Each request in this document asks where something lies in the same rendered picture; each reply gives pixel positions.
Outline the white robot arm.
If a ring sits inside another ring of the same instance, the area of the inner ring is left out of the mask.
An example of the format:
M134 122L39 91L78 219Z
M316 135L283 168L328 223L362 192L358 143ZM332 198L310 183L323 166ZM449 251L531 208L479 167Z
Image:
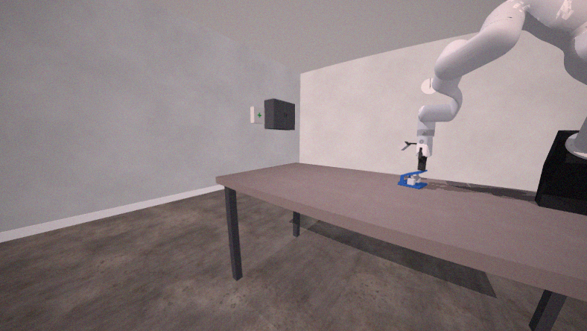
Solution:
M587 0L507 0L489 14L479 34L470 40L455 40L443 49L434 65L437 76L431 86L454 99L450 104L422 106L417 136L434 136L436 122L455 118L463 102L458 87L462 76L506 54L518 42L521 29L561 49L567 73L587 85ZM565 147L587 160L587 116Z

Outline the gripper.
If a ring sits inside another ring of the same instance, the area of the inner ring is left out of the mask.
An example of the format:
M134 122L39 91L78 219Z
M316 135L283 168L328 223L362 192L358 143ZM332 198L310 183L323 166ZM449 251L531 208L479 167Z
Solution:
M418 169L425 171L427 158L432 156L433 148L433 137L434 136L418 136L416 145L416 156L418 156ZM423 141L423 143L421 143Z

